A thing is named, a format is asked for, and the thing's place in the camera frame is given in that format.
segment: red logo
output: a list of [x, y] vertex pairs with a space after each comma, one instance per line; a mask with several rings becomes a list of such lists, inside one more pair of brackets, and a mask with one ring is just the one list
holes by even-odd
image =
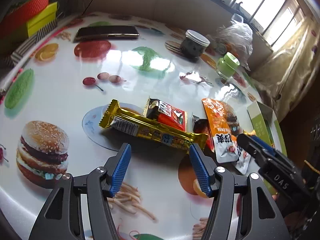
[[236, 151], [236, 148], [233, 146], [229, 146], [228, 151], [234, 153]]

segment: green jar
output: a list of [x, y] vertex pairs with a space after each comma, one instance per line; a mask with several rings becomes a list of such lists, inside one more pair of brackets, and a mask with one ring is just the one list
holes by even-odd
[[224, 57], [219, 59], [217, 72], [222, 78], [228, 79], [235, 73], [239, 65], [239, 60], [230, 52], [227, 52]]

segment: yellow curtain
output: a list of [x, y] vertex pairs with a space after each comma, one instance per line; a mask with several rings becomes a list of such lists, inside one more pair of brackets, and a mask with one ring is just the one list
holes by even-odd
[[294, 35], [252, 74], [265, 104], [279, 122], [308, 92], [320, 67], [320, 24], [305, 17]]

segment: black phone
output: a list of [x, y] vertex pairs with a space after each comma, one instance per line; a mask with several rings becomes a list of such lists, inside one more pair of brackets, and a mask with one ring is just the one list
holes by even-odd
[[136, 39], [139, 33], [134, 26], [106, 25], [80, 28], [73, 42], [110, 38]]

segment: window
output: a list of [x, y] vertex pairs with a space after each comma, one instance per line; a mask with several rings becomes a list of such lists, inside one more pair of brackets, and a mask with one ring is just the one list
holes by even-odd
[[220, 0], [229, 7], [239, 7], [250, 22], [273, 47], [280, 48], [294, 33], [304, 14], [297, 0]]

